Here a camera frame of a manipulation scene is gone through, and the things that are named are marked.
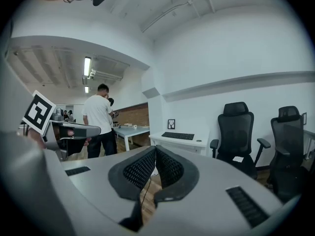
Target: fluorescent light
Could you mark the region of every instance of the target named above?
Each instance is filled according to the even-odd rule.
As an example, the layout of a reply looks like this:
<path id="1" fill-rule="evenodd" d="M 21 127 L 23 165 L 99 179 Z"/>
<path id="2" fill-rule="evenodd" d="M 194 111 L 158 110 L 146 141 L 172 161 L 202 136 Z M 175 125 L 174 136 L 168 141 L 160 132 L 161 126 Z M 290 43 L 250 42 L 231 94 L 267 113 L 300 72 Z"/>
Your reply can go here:
<path id="1" fill-rule="evenodd" d="M 91 58 L 85 57 L 85 59 L 84 59 L 84 75 L 86 75 L 86 76 L 89 75 L 90 63 L 91 63 Z"/>

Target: office chair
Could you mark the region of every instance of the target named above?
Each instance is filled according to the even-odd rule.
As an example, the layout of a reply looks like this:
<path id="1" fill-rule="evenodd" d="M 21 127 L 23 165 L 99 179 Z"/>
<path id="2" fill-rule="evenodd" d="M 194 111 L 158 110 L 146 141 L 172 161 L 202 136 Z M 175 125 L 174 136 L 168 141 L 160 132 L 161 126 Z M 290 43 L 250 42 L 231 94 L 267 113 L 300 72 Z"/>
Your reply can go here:
<path id="1" fill-rule="evenodd" d="M 270 163 L 268 183 L 275 194 L 286 202 L 300 194 L 309 172 L 303 162 L 303 118 L 295 106 L 279 108 L 279 116 L 271 119 L 276 153 Z"/>
<path id="2" fill-rule="evenodd" d="M 217 159 L 225 161 L 253 179 L 257 179 L 256 164 L 263 148 L 270 148 L 270 144 L 265 139 L 257 139 L 260 147 L 256 160 L 253 162 L 250 156 L 254 123 L 253 113 L 248 111 L 245 102 L 229 103 L 224 106 L 223 114 L 218 116 L 218 122 L 221 131 L 221 145 L 218 149 Z M 219 140 L 217 139 L 210 143 L 213 158 L 216 157 L 218 144 Z M 235 156 L 243 157 L 243 161 L 233 161 Z"/>

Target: table leg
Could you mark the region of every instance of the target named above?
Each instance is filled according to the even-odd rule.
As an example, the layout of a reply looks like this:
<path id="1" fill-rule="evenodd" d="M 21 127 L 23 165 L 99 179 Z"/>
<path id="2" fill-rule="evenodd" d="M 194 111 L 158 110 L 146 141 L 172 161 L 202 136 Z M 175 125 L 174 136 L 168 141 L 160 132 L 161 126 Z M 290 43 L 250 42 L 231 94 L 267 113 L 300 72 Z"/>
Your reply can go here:
<path id="1" fill-rule="evenodd" d="M 126 146 L 126 151 L 129 151 L 129 141 L 128 141 L 128 137 L 125 136 L 125 146 Z"/>
<path id="2" fill-rule="evenodd" d="M 310 158 L 310 148 L 311 148 L 311 143 L 312 143 L 312 138 L 311 137 L 309 137 L 309 142 L 308 142 L 308 144 L 307 144 L 307 149 L 306 149 L 306 160 L 309 160 L 309 158 Z"/>

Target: ceiling beam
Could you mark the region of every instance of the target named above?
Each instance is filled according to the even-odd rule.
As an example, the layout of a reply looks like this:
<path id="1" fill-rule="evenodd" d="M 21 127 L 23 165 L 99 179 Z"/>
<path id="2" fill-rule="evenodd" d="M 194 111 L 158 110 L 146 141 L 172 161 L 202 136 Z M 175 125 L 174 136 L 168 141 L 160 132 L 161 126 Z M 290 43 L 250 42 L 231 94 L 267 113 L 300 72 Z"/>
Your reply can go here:
<path id="1" fill-rule="evenodd" d="M 30 72 L 30 74 L 32 74 L 33 77 L 37 79 L 39 83 L 43 83 L 44 80 L 40 77 L 35 68 L 28 62 L 20 48 L 16 48 L 14 55 L 18 57 L 20 62 L 25 66 L 25 68 Z"/>
<path id="2" fill-rule="evenodd" d="M 43 49 L 38 46 L 32 46 L 32 51 L 52 83 L 54 83 L 55 85 L 60 85 L 59 80 L 54 75 L 52 67 L 50 66 L 50 64 L 48 64 Z"/>
<path id="3" fill-rule="evenodd" d="M 70 89 L 70 88 L 71 88 L 71 85 L 70 85 L 70 83 L 69 83 L 69 79 L 68 79 L 68 77 L 67 77 L 67 74 L 66 74 L 65 70 L 64 70 L 63 67 L 62 67 L 63 64 L 62 64 L 62 62 L 61 62 L 61 60 L 60 60 L 60 57 L 59 57 L 58 54 L 57 54 L 57 50 L 56 50 L 54 47 L 52 47 L 52 51 L 53 51 L 53 54 L 54 54 L 54 56 L 55 56 L 56 62 L 57 62 L 57 64 L 58 64 L 58 69 L 59 69 L 59 71 L 61 72 L 61 74 L 62 74 L 62 76 L 63 76 L 63 80 L 64 80 L 66 86 Z"/>

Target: black keyboard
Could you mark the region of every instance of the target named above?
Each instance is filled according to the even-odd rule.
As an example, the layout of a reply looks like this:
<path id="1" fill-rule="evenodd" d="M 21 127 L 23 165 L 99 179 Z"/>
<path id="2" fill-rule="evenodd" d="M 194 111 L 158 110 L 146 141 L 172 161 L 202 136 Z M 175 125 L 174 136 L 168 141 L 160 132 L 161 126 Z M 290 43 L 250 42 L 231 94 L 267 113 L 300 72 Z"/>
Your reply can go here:
<path id="1" fill-rule="evenodd" d="M 168 138 L 176 138 L 176 139 L 183 139 L 183 140 L 192 140 L 194 137 L 194 134 L 182 134 L 182 133 L 171 133 L 171 132 L 165 132 L 163 137 Z"/>

